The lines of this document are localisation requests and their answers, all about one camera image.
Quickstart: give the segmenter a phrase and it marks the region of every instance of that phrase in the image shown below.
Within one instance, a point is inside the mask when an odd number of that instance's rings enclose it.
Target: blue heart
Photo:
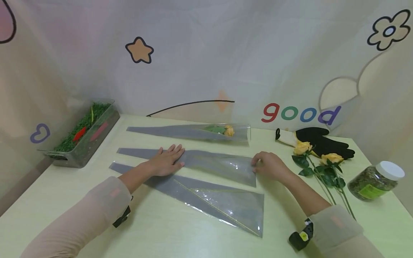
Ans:
[[[41,132],[40,132],[40,129],[41,129],[41,128],[46,129],[46,135],[45,135],[43,138],[41,138],[41,139],[39,139],[39,140],[36,140],[35,137],[41,134]],[[43,142],[44,140],[46,140],[49,136],[50,136],[50,129],[49,129],[49,127],[48,127],[47,125],[43,124],[43,123],[40,123],[40,124],[38,124],[38,125],[36,126],[36,131],[35,131],[32,135],[30,135],[30,141],[31,141],[32,143],[41,143],[41,142]]]

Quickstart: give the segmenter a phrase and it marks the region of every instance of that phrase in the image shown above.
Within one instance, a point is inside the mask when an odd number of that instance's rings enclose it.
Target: beige sleeve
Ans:
[[[91,189],[26,247],[21,258],[76,257],[124,213],[132,196],[116,177]]]
[[[310,216],[315,245],[326,258],[384,258],[363,228],[340,205]]]

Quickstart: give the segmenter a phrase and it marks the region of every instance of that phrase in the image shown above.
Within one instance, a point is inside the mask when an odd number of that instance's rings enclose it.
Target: light green table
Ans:
[[[252,129],[248,145],[226,144],[126,132],[128,126],[164,126],[189,122],[122,115],[86,167],[50,166],[34,184],[0,217],[0,257],[16,258],[49,223],[79,201],[86,192],[118,174],[108,167],[113,161],[135,166],[143,159],[117,154],[120,147],[158,148],[182,143],[186,149],[252,157],[259,151],[276,153],[294,172],[300,169],[291,159],[292,148],[274,142],[274,131]],[[346,182],[370,163],[351,139],[340,138],[356,151],[343,163]],[[320,257],[310,244],[296,253],[289,235],[303,228],[305,215],[292,195],[279,183],[258,177],[252,188],[197,170],[183,168],[179,175],[265,194],[263,238],[219,222],[147,186],[141,186],[131,202],[132,212],[120,227],[110,227],[89,243],[79,257]],[[305,179],[322,196],[319,183]],[[358,222],[366,236],[387,258],[407,257],[413,239],[413,219],[393,193],[378,201],[362,202],[346,189]],[[343,201],[335,192],[336,200]]]

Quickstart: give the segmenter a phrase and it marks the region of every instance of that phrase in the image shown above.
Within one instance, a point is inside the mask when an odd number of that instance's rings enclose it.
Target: left hand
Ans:
[[[170,175],[185,165],[183,162],[174,164],[185,151],[181,144],[177,147],[173,144],[167,151],[163,150],[162,147],[159,148],[158,153],[152,159],[141,164],[145,170],[150,171],[151,176]]]

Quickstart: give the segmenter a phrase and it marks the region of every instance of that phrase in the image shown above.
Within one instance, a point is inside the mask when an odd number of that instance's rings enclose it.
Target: work glove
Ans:
[[[300,142],[310,142],[313,146],[312,154],[321,157],[321,155],[327,155],[330,153],[336,153],[344,159],[354,157],[354,150],[349,149],[347,143],[334,141],[325,135],[328,135],[329,131],[324,128],[308,127],[297,130],[295,132],[289,132],[280,130],[277,128],[275,131],[275,139],[296,147]]]

